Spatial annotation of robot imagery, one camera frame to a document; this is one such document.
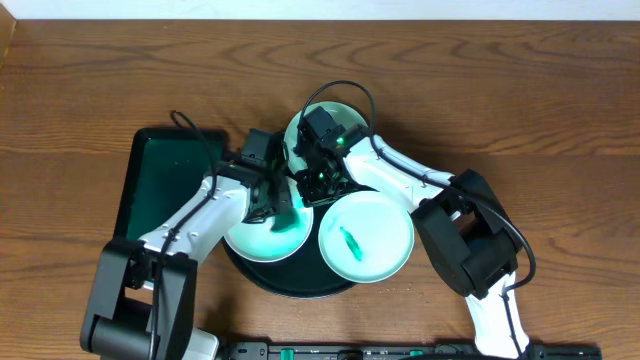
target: dark green tray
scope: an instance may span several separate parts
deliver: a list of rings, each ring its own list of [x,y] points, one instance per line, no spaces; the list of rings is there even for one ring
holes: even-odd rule
[[[204,131],[214,155],[226,151],[222,131]],[[120,200],[114,235],[138,239],[157,228],[184,205],[200,186],[208,169],[202,144],[186,130],[140,129],[133,138],[127,177]],[[314,211],[313,229],[292,256],[275,263],[256,263],[238,256],[225,241],[234,265],[261,288],[285,296],[312,298],[339,293],[354,283],[336,275],[318,247],[318,227],[326,207]]]

